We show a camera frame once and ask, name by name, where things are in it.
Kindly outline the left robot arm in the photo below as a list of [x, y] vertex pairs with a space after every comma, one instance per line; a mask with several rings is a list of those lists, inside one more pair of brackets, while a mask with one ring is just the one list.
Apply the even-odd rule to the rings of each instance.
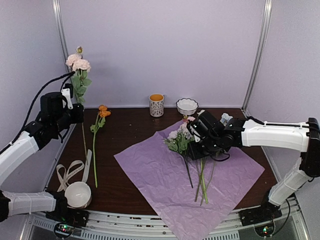
[[[42, 150], [51, 140], [63, 141], [72, 125], [84, 121], [84, 107], [73, 103], [74, 86], [69, 81], [75, 73], [72, 71], [48, 81], [49, 84], [63, 80], [60, 91], [42, 95], [40, 111], [35, 120], [24, 120], [15, 138], [0, 151], [0, 182], [5, 180], [25, 160]], [[67, 198], [57, 191], [14, 193], [0, 192], [0, 220], [22, 214], [45, 212], [49, 218], [67, 222], [73, 219]]]

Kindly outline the patterned mug with orange inside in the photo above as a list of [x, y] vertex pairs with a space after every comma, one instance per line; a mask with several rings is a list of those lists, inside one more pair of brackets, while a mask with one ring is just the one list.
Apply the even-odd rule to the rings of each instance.
[[149, 113], [152, 117], [159, 118], [164, 114], [165, 97], [162, 94], [149, 96]]

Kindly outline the orange fake flower stem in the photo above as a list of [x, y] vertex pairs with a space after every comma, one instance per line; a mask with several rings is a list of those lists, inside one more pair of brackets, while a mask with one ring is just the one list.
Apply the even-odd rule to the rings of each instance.
[[97, 116], [95, 123], [90, 126], [90, 131], [93, 134], [92, 138], [92, 157], [93, 157], [93, 174], [94, 174], [94, 185], [98, 188], [98, 175], [97, 175], [97, 163], [96, 163], [96, 138], [98, 131], [104, 127], [106, 118], [111, 115], [111, 111], [104, 104], [98, 107]]

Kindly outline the purple hydrangea fake flower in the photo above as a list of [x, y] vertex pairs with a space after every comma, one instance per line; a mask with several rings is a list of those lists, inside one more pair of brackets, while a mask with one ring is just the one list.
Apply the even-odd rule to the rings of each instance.
[[189, 131], [182, 126], [180, 126], [178, 130], [171, 131], [168, 137], [164, 139], [164, 144], [168, 147], [168, 149], [179, 154], [182, 157], [184, 165], [186, 167], [189, 183], [192, 189], [194, 188], [194, 186], [192, 183], [189, 168], [188, 146], [189, 143], [191, 143], [194, 140], [194, 137], [189, 133]]

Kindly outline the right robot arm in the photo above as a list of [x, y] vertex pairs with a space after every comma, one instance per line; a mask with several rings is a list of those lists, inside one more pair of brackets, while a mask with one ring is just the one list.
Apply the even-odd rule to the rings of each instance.
[[320, 124], [316, 118], [310, 117], [298, 123], [259, 121], [253, 117], [232, 118], [222, 124], [204, 112], [188, 123], [187, 129], [195, 137], [190, 150], [193, 159], [242, 147], [296, 152], [295, 164], [271, 187], [266, 199], [257, 208], [256, 216], [261, 221], [268, 220], [306, 182], [320, 176]]

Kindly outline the pale pink rose stem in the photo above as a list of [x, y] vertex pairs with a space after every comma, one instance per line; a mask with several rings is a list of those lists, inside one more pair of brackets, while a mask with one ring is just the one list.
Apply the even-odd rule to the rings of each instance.
[[88, 86], [91, 84], [91, 80], [88, 79], [88, 72], [91, 70], [91, 64], [88, 60], [84, 59], [83, 47], [78, 46], [74, 54], [70, 54], [66, 59], [66, 66], [74, 72], [71, 77], [71, 83], [73, 85], [73, 95], [78, 104], [85, 103], [84, 95]]

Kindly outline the pink fake flower stem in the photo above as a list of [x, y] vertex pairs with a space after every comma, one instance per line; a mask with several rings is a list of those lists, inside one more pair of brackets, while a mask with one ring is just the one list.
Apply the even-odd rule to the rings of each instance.
[[212, 174], [210, 175], [210, 180], [208, 182], [208, 184], [206, 184], [206, 180], [205, 180], [205, 167], [206, 167], [206, 162], [207, 162], [207, 158], [206, 157], [198, 157], [198, 156], [194, 156], [196, 154], [196, 140], [195, 140], [195, 136], [192, 135], [188, 129], [189, 123], [195, 120], [194, 117], [192, 116], [183, 116], [183, 123], [180, 126], [180, 130], [182, 131], [182, 134], [184, 135], [184, 139], [186, 142], [186, 147], [185, 147], [185, 151], [184, 151], [184, 161], [185, 161], [185, 165], [187, 168], [187, 173], [188, 173], [188, 177], [189, 177], [189, 181], [191, 186], [193, 186], [192, 184], [192, 180], [191, 180], [191, 175], [190, 175], [190, 171], [189, 171], [189, 159], [195, 161], [195, 166], [196, 166], [196, 170], [197, 170], [197, 175], [198, 175], [198, 185], [197, 185], [197, 190], [196, 190], [196, 194], [195, 194], [195, 202], [198, 201], [198, 196], [200, 194], [200, 190], [202, 191], [202, 195], [201, 195], [201, 201], [200, 201], [200, 205], [202, 205], [204, 202], [206, 204], [209, 203], [208, 201], [208, 196], [207, 196], [207, 189], [208, 186], [211, 182], [212, 179]]

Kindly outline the pink purple wrapping paper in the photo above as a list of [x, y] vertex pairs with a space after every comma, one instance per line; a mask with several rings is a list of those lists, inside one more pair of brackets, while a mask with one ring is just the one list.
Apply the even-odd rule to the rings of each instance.
[[118, 164], [156, 214], [180, 240], [201, 240], [238, 205], [264, 168], [238, 148], [217, 162], [208, 188], [208, 204], [195, 202], [196, 163], [189, 166], [191, 188], [183, 158], [164, 143], [175, 123], [115, 155]]

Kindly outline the light blue fake flower stem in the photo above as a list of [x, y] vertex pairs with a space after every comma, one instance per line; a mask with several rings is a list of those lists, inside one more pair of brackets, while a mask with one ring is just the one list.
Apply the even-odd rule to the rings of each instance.
[[229, 115], [228, 113], [223, 113], [221, 115], [221, 119], [220, 122], [226, 126], [228, 124], [228, 122], [233, 118], [233, 116]]

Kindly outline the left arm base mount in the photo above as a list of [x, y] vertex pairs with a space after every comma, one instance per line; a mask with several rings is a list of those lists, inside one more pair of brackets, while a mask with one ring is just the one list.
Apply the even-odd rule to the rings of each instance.
[[63, 213], [57, 210], [52, 212], [45, 212], [45, 217], [56, 221], [53, 227], [53, 233], [59, 239], [66, 239], [70, 237], [75, 229], [84, 228], [87, 226], [89, 220], [89, 212], [86, 210], [67, 208]]

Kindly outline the white fake flower stem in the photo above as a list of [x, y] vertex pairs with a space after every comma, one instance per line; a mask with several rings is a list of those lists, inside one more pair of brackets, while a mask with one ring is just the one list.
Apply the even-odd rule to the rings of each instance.
[[208, 189], [213, 181], [217, 162], [217, 159], [211, 155], [195, 161], [198, 183], [194, 201], [199, 202], [200, 206], [209, 203]]

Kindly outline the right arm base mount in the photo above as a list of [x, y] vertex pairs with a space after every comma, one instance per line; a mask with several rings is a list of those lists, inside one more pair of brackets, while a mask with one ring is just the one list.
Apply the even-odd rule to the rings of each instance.
[[262, 238], [271, 237], [276, 232], [274, 220], [280, 218], [282, 212], [263, 213], [259, 207], [241, 210], [240, 221], [243, 227], [253, 225], [255, 233]]

